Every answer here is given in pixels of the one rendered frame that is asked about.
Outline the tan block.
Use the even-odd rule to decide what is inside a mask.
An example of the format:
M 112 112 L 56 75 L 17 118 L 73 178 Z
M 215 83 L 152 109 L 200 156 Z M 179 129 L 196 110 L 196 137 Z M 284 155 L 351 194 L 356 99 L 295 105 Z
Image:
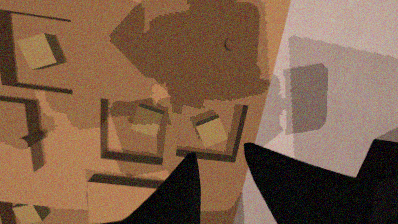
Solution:
M 228 139 L 218 114 L 196 122 L 196 128 L 205 148 Z
M 50 213 L 47 206 L 17 204 L 12 207 L 22 224 L 44 221 Z
M 156 137 L 163 115 L 163 110 L 139 104 L 133 119 L 131 130 Z
M 54 35 L 38 34 L 17 40 L 30 70 L 44 69 L 66 63 Z

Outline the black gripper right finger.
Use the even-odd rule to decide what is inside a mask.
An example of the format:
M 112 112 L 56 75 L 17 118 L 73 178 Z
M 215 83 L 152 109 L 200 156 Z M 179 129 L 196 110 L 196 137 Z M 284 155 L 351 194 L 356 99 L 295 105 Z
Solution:
M 361 178 L 251 142 L 244 152 L 277 224 L 385 224 L 398 214 L 398 171 Z

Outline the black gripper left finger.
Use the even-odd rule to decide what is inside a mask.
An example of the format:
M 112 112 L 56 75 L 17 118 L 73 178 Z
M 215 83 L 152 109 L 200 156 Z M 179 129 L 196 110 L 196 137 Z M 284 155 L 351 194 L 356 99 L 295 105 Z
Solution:
M 102 224 L 200 224 L 201 185 L 196 153 L 188 153 L 130 216 Z

